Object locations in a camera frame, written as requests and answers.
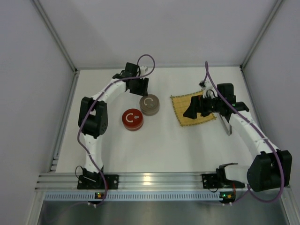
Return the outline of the beige round lid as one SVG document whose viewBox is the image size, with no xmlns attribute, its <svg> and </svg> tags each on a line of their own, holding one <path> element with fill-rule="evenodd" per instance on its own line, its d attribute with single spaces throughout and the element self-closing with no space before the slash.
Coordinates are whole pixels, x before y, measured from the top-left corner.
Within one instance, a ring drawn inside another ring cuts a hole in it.
<svg viewBox="0 0 300 225">
<path fill-rule="evenodd" d="M 140 99 L 139 105 L 159 105 L 160 106 L 160 101 L 156 95 L 149 94 L 148 96 L 144 96 Z"/>
</svg>

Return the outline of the steel tongs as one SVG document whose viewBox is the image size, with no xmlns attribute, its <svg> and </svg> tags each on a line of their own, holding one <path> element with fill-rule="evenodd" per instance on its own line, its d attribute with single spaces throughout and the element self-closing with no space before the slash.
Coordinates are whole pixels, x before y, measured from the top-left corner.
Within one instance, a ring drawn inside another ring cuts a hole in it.
<svg viewBox="0 0 300 225">
<path fill-rule="evenodd" d="M 224 116 L 222 116 L 220 113 L 217 114 L 220 121 L 221 121 L 221 124 L 226 132 L 226 134 L 228 136 L 231 136 L 232 133 L 233 133 L 233 128 L 232 126 L 229 124 L 229 122 L 226 120 L 226 118 Z"/>
</svg>

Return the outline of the beige steel container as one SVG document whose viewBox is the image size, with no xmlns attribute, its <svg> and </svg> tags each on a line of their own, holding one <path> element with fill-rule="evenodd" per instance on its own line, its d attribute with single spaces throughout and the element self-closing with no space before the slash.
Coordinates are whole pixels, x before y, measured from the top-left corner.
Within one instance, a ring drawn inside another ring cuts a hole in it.
<svg viewBox="0 0 300 225">
<path fill-rule="evenodd" d="M 158 113 L 160 106 L 159 105 L 141 105 L 141 112 L 146 116 L 153 116 Z"/>
</svg>

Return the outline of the red round lid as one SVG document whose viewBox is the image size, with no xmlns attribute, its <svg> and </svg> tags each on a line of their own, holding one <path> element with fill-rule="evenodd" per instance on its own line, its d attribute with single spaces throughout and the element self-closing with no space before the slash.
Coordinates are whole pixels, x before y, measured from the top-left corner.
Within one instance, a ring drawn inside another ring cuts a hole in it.
<svg viewBox="0 0 300 225">
<path fill-rule="evenodd" d="M 142 121 L 143 121 L 142 112 L 135 108 L 126 110 L 122 115 L 123 123 L 139 123 Z"/>
</svg>

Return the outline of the red steel container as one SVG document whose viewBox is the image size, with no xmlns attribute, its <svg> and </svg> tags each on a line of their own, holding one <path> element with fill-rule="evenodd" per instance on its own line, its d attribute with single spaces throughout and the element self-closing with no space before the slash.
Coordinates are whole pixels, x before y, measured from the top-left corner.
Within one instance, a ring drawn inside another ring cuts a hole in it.
<svg viewBox="0 0 300 225">
<path fill-rule="evenodd" d="M 143 121 L 139 123 L 123 123 L 123 125 L 129 131 L 137 131 L 143 126 Z"/>
</svg>

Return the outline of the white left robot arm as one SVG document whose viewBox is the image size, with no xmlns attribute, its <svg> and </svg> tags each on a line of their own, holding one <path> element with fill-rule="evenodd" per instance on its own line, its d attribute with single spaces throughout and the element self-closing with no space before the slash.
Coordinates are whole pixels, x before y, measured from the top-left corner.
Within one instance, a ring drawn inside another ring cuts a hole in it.
<svg viewBox="0 0 300 225">
<path fill-rule="evenodd" d="M 149 79 L 142 75 L 141 67 L 128 62 L 125 69 L 116 73 L 99 93 L 82 98 L 77 140 L 85 150 L 86 161 L 79 177 L 79 189 L 105 188 L 101 148 L 103 135 L 108 128 L 108 104 L 126 91 L 146 96 L 148 83 Z"/>
</svg>

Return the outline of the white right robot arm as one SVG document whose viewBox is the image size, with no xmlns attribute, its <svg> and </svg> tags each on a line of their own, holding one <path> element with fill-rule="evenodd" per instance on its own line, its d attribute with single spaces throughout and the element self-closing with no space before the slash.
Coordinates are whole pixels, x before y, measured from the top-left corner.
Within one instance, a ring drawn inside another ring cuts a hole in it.
<svg viewBox="0 0 300 225">
<path fill-rule="evenodd" d="M 292 155 L 278 149 L 262 132 L 252 118 L 244 102 L 238 102 L 231 83 L 221 83 L 217 89 L 208 81 L 200 82 L 202 94 L 192 96 L 183 116 L 196 119 L 213 113 L 221 115 L 234 128 L 248 148 L 253 162 L 250 166 L 229 163 L 221 165 L 221 177 L 225 181 L 237 181 L 250 186 L 255 192 L 287 187 L 290 181 Z"/>
</svg>

